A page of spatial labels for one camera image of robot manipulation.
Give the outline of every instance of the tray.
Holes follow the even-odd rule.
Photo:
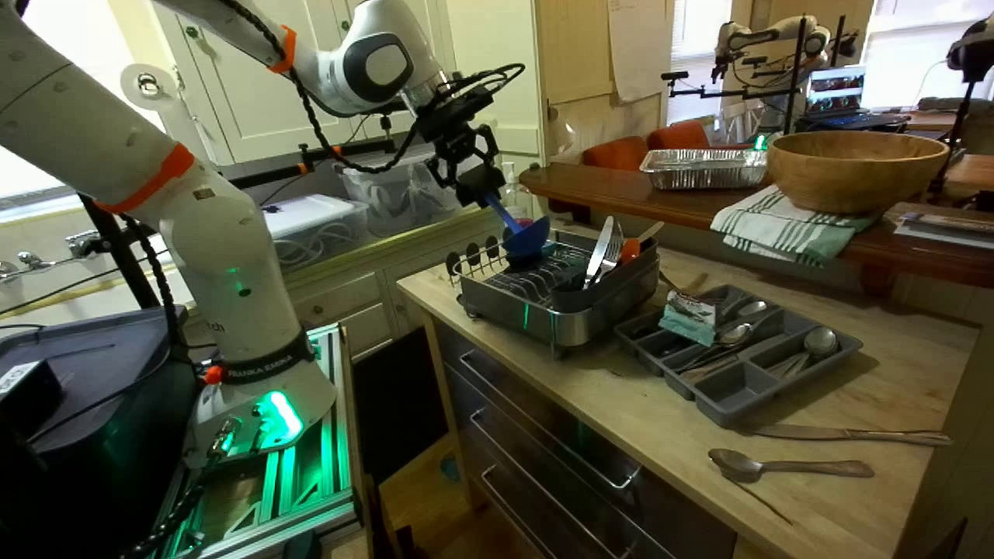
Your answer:
[[[735,328],[735,309],[754,301],[758,294],[720,285],[699,294],[718,305],[720,330]],[[768,301],[771,312],[758,313],[758,342],[744,344],[735,353],[709,358],[706,344],[679,339],[657,330],[660,309],[641,313],[616,328],[619,342],[653,372],[657,372],[678,396],[694,401],[694,408],[718,425],[733,425],[743,417],[765,408],[771,399],[793,391],[809,380],[828,377],[850,353],[860,352],[860,342],[838,332],[838,349],[828,358],[808,362],[801,370],[787,372],[788,362],[805,352],[805,337],[819,330],[819,324],[799,316],[775,301]]]
[[[599,284],[585,290],[591,252],[591,239],[559,238],[546,248],[546,260],[534,271],[465,273],[459,278],[459,305],[469,316],[539,339],[562,358],[612,332],[612,328],[653,299],[657,285],[653,244],[643,245],[641,258],[603,273]]]
[[[649,150],[641,171],[656,190],[754,190],[768,177],[768,153]]]

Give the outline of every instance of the metal spoon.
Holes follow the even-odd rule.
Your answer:
[[[744,485],[758,482],[765,473],[872,480],[872,469],[862,460],[751,460],[729,449],[711,449],[709,458],[718,462],[722,480]]]
[[[838,337],[834,330],[809,330],[805,337],[805,353],[782,372],[782,380],[793,380],[794,372],[801,372],[809,362],[824,362],[828,353],[838,352]]]
[[[743,321],[743,316],[758,316],[758,313],[765,313],[765,312],[771,312],[771,305],[768,305],[765,299],[751,299],[744,309],[735,312],[735,316],[740,316],[740,321]]]
[[[694,383],[709,380],[699,368],[709,368],[709,365],[713,365],[713,362],[722,362],[722,358],[743,352],[744,344],[751,344],[754,337],[762,332],[762,328],[765,328],[771,316],[773,316],[773,313],[762,313],[762,316],[754,316],[754,321],[744,321],[744,324],[735,324],[735,328],[729,328],[729,330],[720,330],[713,349],[709,349],[709,352],[701,352],[701,353],[694,353],[694,358],[688,358],[688,362],[682,365],[682,383],[691,383],[691,387],[694,387]]]

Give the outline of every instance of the dish rack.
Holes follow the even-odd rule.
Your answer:
[[[546,245],[543,260],[527,271],[465,273],[459,305],[465,313],[539,339],[562,358],[585,349],[633,309],[653,299],[657,284],[656,245],[599,278],[585,290],[585,267],[592,252],[591,239],[559,238]]]

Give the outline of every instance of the kitchen towel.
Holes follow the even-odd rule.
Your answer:
[[[794,208],[773,183],[720,208],[711,229],[740,252],[824,267],[872,221],[877,214],[841,218]]]

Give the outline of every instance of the cutlery tray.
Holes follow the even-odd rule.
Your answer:
[[[641,365],[657,372],[678,396],[694,401],[694,408],[718,425],[733,425],[771,399],[838,370],[860,352],[858,339],[832,330],[838,339],[834,352],[826,358],[808,358],[799,368],[805,337],[809,330],[824,330],[824,324],[799,316],[768,299],[771,312],[735,316],[735,312],[758,301],[758,294],[733,285],[711,290],[699,299],[718,309],[718,330],[733,330],[735,324],[751,321],[754,339],[740,352],[718,353],[660,330],[660,309],[619,324],[616,337]]]

